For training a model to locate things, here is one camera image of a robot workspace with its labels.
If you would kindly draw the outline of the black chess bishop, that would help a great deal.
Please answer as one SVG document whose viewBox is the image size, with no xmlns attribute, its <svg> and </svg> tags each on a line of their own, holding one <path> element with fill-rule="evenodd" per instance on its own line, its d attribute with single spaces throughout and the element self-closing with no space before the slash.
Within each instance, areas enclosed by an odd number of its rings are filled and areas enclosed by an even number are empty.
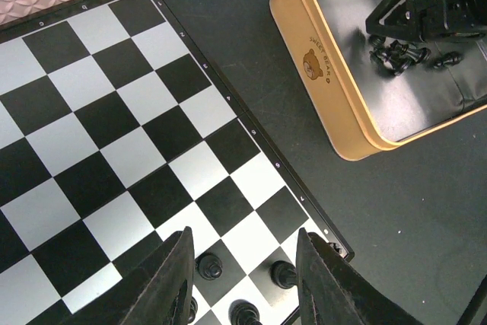
<svg viewBox="0 0 487 325">
<path fill-rule="evenodd" d="M 257 307 L 246 300 L 235 301 L 229 312 L 231 325 L 262 325 Z"/>
</svg>

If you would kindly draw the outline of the black and grey chessboard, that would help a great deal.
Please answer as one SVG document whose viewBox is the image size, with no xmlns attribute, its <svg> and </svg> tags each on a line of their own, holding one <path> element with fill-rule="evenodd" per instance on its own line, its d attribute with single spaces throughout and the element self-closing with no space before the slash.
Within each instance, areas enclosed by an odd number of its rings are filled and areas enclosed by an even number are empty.
<svg viewBox="0 0 487 325">
<path fill-rule="evenodd" d="M 115 324 L 186 226 L 197 324 L 289 324 L 301 228 L 350 246 L 163 0 L 79 0 L 1 29 L 1 322 Z"/>
</svg>

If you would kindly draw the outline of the black chess king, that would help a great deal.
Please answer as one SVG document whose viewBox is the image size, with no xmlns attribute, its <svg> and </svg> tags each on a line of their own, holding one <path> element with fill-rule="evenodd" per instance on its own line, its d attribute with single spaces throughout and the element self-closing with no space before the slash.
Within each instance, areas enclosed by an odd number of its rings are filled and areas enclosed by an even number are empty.
<svg viewBox="0 0 487 325">
<path fill-rule="evenodd" d="M 192 297 L 189 306 L 188 324 L 191 324 L 195 321 L 197 312 L 198 312 L 198 303 L 197 300 L 194 297 Z"/>
</svg>

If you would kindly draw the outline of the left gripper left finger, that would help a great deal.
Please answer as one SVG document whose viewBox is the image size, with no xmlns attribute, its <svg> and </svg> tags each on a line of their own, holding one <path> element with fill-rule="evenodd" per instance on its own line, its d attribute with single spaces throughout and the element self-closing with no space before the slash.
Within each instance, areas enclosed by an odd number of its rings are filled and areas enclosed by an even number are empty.
<svg viewBox="0 0 487 325">
<path fill-rule="evenodd" d="M 193 290 L 193 233 L 186 226 L 163 242 L 164 258 L 122 324 L 188 324 Z"/>
</svg>

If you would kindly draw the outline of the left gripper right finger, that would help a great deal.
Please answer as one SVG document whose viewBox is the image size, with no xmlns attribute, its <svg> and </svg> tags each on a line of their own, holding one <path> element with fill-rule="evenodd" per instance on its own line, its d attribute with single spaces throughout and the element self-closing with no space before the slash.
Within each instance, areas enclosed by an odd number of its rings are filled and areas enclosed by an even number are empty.
<svg viewBox="0 0 487 325">
<path fill-rule="evenodd" d="M 414 324 L 314 232 L 298 232 L 296 269 L 302 324 Z"/>
</svg>

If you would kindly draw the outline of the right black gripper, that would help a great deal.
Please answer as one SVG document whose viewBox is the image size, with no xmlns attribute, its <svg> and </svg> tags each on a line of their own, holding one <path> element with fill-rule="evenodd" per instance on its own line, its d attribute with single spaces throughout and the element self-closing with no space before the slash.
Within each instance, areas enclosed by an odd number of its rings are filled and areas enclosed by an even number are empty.
<svg viewBox="0 0 487 325">
<path fill-rule="evenodd" d="M 486 0 L 382 0 L 365 26 L 407 42 L 478 40 L 486 36 Z"/>
</svg>

